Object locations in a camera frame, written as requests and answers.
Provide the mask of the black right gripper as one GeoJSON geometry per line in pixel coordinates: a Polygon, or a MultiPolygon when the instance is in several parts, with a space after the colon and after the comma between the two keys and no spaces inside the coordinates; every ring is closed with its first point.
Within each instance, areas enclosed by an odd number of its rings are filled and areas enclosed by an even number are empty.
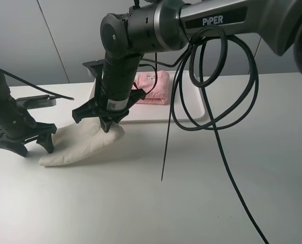
{"type": "Polygon", "coordinates": [[[128,115],[129,108],[143,98],[141,90],[132,90],[142,56],[133,54],[124,58],[104,58],[102,78],[95,79],[94,96],[72,111],[76,123],[84,118],[98,117],[100,127],[109,132],[113,122],[128,115]]]}

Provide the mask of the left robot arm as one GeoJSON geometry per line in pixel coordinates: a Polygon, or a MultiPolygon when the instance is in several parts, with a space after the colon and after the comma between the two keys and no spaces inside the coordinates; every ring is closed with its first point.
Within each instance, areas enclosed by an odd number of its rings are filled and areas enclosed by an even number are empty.
{"type": "Polygon", "coordinates": [[[0,148],[26,157],[25,144],[35,141],[48,153],[53,153],[52,135],[57,131],[56,125],[37,122],[28,110],[54,105],[55,97],[50,95],[15,100],[0,71],[0,148]]]}

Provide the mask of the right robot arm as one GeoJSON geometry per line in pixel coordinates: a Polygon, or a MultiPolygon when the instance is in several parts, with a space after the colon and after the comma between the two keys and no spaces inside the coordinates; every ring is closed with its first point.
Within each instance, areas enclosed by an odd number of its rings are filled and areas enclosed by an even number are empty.
{"type": "Polygon", "coordinates": [[[85,63],[95,76],[95,94],[73,110],[74,121],[98,117],[108,131],[127,116],[146,95],[133,88],[144,54],[180,50],[206,39],[225,44],[243,33],[259,34],[279,56],[293,46],[302,73],[302,1],[148,1],[125,14],[107,14],[100,24],[105,58],[85,63]]]}

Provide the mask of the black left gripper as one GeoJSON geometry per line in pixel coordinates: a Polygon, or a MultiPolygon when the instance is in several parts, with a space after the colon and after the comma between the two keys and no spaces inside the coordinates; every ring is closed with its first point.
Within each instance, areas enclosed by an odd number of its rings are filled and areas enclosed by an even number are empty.
{"type": "Polygon", "coordinates": [[[52,135],[56,133],[55,124],[37,122],[23,107],[9,99],[0,102],[0,149],[20,156],[27,155],[23,145],[27,140],[36,139],[47,153],[54,152],[52,135]]]}

